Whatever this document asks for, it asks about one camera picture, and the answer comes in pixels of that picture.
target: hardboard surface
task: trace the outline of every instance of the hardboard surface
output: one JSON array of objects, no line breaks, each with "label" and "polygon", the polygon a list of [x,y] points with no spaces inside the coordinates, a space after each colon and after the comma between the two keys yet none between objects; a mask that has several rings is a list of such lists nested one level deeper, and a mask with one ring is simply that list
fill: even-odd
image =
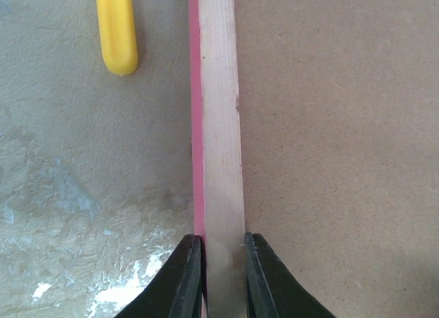
[{"label": "hardboard surface", "polygon": [[439,317],[439,0],[235,0],[244,199],[343,317]]}]

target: yellow handle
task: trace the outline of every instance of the yellow handle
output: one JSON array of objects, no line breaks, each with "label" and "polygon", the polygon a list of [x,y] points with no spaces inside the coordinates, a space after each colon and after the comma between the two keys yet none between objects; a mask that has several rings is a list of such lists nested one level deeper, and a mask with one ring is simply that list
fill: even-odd
[{"label": "yellow handle", "polygon": [[129,75],[138,64],[132,0],[96,0],[102,57],[108,70]]}]

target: red painted edge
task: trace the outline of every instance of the red painted edge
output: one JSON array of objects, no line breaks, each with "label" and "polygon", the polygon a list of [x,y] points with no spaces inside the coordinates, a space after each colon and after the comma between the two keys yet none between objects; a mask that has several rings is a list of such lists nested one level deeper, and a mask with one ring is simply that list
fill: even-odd
[{"label": "red painted edge", "polygon": [[194,232],[206,241],[206,202],[204,199],[203,97],[201,79],[201,40],[198,0],[189,0],[189,48],[191,52],[191,119],[193,165]]}]

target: black clamp jaw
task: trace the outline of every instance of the black clamp jaw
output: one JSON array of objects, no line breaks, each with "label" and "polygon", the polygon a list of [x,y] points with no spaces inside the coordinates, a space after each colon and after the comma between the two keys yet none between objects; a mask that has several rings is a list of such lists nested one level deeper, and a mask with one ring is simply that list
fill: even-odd
[{"label": "black clamp jaw", "polygon": [[[183,237],[147,288],[116,318],[201,318],[204,251]],[[246,234],[249,318],[335,318],[288,271],[260,234]]]}]

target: wood grain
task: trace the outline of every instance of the wood grain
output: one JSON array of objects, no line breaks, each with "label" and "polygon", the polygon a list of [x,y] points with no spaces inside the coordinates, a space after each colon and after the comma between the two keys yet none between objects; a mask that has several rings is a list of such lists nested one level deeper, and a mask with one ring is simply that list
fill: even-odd
[{"label": "wood grain", "polygon": [[195,232],[206,245],[213,318],[247,311],[234,8],[234,0],[190,0],[189,7]]}]

